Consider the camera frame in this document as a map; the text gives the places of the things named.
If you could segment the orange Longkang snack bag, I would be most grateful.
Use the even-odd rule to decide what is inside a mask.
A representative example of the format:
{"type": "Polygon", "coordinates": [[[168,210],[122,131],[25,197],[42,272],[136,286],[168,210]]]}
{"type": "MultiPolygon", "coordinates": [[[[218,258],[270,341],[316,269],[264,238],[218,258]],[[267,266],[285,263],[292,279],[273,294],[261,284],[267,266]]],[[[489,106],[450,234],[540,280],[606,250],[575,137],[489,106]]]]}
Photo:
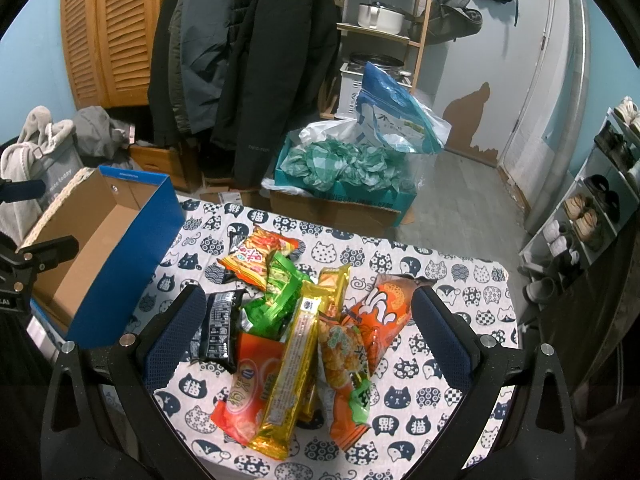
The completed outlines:
{"type": "Polygon", "coordinates": [[[213,423],[227,436],[247,446],[262,423],[266,404],[281,367],[284,343],[242,333],[238,367],[226,400],[213,411],[213,423]]]}

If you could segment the black snack packet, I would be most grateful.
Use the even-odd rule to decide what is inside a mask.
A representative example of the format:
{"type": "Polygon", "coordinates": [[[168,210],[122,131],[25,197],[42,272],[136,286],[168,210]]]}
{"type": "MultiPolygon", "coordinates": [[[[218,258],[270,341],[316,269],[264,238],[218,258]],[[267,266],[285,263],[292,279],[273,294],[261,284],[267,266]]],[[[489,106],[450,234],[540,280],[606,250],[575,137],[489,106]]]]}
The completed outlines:
{"type": "Polygon", "coordinates": [[[206,296],[206,312],[191,340],[192,361],[214,363],[233,374],[238,368],[238,341],[243,289],[206,296]]]}

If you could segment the orange swirl chip bag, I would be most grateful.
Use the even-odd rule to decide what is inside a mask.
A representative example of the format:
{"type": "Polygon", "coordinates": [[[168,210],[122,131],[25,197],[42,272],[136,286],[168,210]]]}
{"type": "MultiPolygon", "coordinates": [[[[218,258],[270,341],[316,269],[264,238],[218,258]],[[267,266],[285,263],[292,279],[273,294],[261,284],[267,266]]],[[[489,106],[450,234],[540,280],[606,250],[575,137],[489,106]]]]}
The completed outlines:
{"type": "Polygon", "coordinates": [[[369,374],[401,330],[412,319],[413,294],[421,287],[433,287],[435,280],[409,275],[378,274],[367,296],[345,312],[344,324],[355,325],[367,353],[369,374]]]}

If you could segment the orange rice cracker bag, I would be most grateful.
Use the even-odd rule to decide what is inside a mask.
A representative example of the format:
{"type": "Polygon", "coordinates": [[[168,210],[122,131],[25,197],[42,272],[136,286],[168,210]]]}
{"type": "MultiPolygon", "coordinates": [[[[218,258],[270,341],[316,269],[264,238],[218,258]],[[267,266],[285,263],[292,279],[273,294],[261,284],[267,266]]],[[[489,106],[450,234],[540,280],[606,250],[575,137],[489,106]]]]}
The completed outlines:
{"type": "Polygon", "coordinates": [[[348,451],[369,430],[370,374],[358,328],[320,315],[319,394],[331,439],[348,451]]]}

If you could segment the long gold biscuit pack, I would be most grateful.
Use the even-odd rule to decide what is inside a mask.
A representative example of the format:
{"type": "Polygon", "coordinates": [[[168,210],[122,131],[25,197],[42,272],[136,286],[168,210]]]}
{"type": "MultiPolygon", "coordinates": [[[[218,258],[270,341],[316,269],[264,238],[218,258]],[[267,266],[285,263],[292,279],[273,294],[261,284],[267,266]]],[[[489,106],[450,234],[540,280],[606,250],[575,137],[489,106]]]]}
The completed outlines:
{"type": "Polygon", "coordinates": [[[264,416],[248,446],[273,460],[286,460],[305,391],[311,361],[317,352],[320,311],[328,305],[329,291],[303,282],[278,377],[271,389],[264,416]]]}

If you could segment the green snack bag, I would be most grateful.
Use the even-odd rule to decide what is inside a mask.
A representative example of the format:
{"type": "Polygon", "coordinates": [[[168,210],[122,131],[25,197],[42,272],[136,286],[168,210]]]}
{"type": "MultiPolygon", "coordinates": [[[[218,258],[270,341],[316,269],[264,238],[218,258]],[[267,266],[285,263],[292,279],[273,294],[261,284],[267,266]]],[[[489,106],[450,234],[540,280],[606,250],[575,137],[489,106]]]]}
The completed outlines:
{"type": "Polygon", "coordinates": [[[282,252],[275,252],[268,266],[264,296],[242,307],[242,332],[279,340],[291,321],[303,282],[310,282],[310,277],[282,252]]]}

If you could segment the grey tote bag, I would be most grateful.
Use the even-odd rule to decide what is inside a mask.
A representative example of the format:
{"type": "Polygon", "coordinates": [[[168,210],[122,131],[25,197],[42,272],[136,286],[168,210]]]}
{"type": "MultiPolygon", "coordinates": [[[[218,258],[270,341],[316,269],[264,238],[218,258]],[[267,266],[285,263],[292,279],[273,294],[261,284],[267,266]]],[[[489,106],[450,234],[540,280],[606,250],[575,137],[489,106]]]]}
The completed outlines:
{"type": "Polygon", "coordinates": [[[32,174],[46,185],[46,192],[40,198],[26,202],[4,203],[1,205],[1,232],[17,246],[23,243],[30,230],[47,210],[70,179],[82,168],[73,137],[63,142],[53,155],[46,155],[35,164],[32,174]]]}

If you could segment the grey hoodie cloth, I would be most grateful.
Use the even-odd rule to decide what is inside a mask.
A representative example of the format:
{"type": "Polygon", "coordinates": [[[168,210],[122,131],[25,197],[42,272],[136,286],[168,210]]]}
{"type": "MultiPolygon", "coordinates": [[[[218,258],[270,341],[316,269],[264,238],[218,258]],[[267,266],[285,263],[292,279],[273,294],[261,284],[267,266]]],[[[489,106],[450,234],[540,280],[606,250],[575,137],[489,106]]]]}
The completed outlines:
{"type": "Polygon", "coordinates": [[[111,118],[100,106],[78,110],[73,117],[73,123],[76,150],[85,166],[138,168],[129,154],[130,145],[134,144],[136,136],[136,127],[133,124],[111,118]]]}

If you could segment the orange yellow snack bag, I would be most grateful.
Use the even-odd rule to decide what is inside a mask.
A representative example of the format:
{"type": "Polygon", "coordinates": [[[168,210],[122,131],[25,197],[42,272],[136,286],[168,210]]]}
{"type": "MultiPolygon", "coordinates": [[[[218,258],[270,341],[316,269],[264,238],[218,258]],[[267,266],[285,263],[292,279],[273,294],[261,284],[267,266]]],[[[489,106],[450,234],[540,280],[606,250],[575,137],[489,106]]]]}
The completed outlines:
{"type": "Polygon", "coordinates": [[[298,240],[267,231],[255,224],[253,232],[228,255],[219,258],[218,263],[239,280],[265,290],[272,256],[276,252],[288,256],[297,248],[298,240]]]}

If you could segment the shoe rack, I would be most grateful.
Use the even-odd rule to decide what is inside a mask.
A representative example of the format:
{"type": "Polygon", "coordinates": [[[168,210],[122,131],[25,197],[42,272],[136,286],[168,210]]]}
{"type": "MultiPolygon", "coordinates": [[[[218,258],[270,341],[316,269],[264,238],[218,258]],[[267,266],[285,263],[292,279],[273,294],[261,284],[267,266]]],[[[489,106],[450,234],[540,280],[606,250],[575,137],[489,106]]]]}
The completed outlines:
{"type": "Polygon", "coordinates": [[[639,105],[605,115],[578,173],[520,251],[524,299],[548,306],[599,259],[639,206],[639,105]]]}

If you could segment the brown cardboard box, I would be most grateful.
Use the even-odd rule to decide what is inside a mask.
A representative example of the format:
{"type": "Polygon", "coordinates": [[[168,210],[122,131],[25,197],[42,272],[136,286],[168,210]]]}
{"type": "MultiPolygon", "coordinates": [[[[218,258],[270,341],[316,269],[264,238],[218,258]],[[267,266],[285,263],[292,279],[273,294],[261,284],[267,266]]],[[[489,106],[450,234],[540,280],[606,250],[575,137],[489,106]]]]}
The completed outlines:
{"type": "Polygon", "coordinates": [[[413,214],[405,220],[416,193],[375,193],[382,203],[377,205],[337,202],[308,194],[270,191],[270,206],[275,214],[320,226],[367,236],[386,236],[403,223],[413,222],[413,214]]]}

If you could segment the wooden louvered door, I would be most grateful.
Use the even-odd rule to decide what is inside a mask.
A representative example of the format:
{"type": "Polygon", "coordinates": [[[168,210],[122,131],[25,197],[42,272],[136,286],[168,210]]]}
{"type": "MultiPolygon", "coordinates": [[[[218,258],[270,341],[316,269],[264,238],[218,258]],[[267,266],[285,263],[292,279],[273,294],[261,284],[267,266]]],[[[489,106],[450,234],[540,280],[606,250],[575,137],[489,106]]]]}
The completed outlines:
{"type": "Polygon", "coordinates": [[[148,102],[162,1],[61,0],[66,72],[78,108],[148,102]]]}

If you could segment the grey hanging jacket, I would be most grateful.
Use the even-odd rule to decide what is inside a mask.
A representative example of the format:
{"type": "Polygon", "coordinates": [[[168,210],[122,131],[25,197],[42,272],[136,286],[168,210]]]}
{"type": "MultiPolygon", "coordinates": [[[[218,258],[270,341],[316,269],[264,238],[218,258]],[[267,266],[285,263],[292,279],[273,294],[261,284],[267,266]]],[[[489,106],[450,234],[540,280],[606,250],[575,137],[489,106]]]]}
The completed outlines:
{"type": "Polygon", "coordinates": [[[178,0],[169,23],[168,92],[178,131],[212,128],[230,56],[231,0],[178,0]]]}

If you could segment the black hanging coat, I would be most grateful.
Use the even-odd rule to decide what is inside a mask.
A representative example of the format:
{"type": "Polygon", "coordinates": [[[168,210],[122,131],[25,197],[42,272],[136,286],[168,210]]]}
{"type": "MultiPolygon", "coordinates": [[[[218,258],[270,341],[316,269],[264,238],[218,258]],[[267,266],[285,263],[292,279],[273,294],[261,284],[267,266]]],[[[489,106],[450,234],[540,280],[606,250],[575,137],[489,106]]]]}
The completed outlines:
{"type": "Polygon", "coordinates": [[[334,0],[231,0],[230,56],[215,123],[178,131],[168,92],[169,23],[178,0],[164,0],[156,25],[148,90],[153,142],[190,148],[210,178],[255,186],[285,135],[318,118],[318,97],[336,66],[340,34],[334,0]]]}

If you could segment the wooden shelf rack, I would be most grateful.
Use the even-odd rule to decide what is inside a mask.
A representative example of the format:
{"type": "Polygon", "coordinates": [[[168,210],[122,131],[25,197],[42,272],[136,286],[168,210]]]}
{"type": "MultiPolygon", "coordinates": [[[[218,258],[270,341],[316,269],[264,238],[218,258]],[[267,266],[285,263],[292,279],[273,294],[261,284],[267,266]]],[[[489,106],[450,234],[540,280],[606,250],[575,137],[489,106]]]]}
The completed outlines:
{"type": "Polygon", "coordinates": [[[336,29],[342,46],[337,73],[321,90],[320,117],[334,119],[355,113],[361,70],[352,60],[361,51],[392,64],[387,71],[410,93],[416,93],[428,39],[433,0],[334,0],[336,29]]]}

